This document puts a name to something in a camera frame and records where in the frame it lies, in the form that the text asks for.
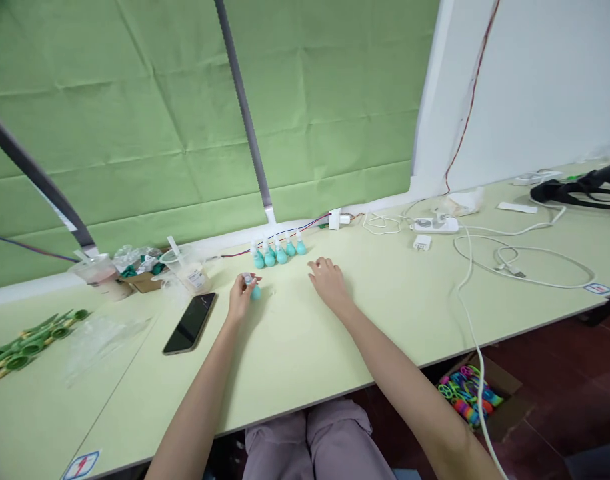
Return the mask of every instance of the forearm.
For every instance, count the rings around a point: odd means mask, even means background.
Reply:
[[[499,478],[482,445],[408,356],[353,303],[335,312],[376,384],[421,444],[438,478]]]
[[[220,418],[239,326],[240,321],[225,320],[165,432],[147,480],[201,478]]]

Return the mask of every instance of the bottle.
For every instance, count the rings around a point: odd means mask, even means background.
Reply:
[[[251,257],[253,258],[253,266],[258,270],[265,267],[265,259],[263,258],[263,254],[258,251],[256,248],[256,240],[251,241],[251,246],[249,248],[249,252]]]
[[[303,236],[300,233],[300,229],[296,229],[296,238],[298,239],[298,244],[296,245],[296,252],[298,252],[298,255],[305,255],[307,253],[307,247],[303,243]]]
[[[273,251],[269,248],[267,238],[263,240],[263,254],[265,256],[265,265],[273,267],[276,264],[276,257],[273,256]]]
[[[245,278],[245,283],[247,285],[251,285],[251,282],[253,281],[251,274],[249,272],[244,272],[243,277]],[[260,287],[258,286],[258,284],[256,284],[256,286],[253,288],[253,291],[251,292],[251,299],[258,300],[260,298],[260,295]]]
[[[271,252],[271,254],[273,255],[274,258],[276,258],[276,252],[274,251],[273,248],[271,248],[271,245],[269,244],[269,240],[267,237],[265,237],[264,241],[267,242],[267,247],[269,248],[269,251]]]
[[[274,244],[276,245],[276,260],[281,265],[287,263],[287,254],[280,246],[280,239],[278,238],[278,234],[273,236]]]
[[[291,237],[289,236],[289,230],[285,232],[285,252],[287,252],[288,256],[293,257],[296,254],[296,248],[293,246],[291,242]]]

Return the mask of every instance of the smartphone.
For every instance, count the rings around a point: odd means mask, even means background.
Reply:
[[[183,317],[176,325],[169,341],[163,349],[164,355],[175,355],[194,350],[198,345],[200,334],[207,324],[207,319],[213,308],[215,293],[198,295],[191,299]]]

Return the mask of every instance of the plastic drink cup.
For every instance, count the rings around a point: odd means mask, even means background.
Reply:
[[[90,258],[87,262],[78,262],[67,271],[82,278],[108,300],[119,301],[133,293],[128,284],[117,282],[120,274],[106,253]]]
[[[211,288],[211,281],[196,250],[191,245],[181,245],[178,250],[180,256],[169,250],[160,257],[160,263],[168,266],[192,295],[207,293]]]

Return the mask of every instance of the box of colorful toys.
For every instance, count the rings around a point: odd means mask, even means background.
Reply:
[[[485,356],[483,412],[489,438],[502,441],[529,414],[533,405],[517,394],[522,383]],[[480,431],[477,406],[480,385],[478,354],[471,353],[458,362],[436,385],[473,431]]]

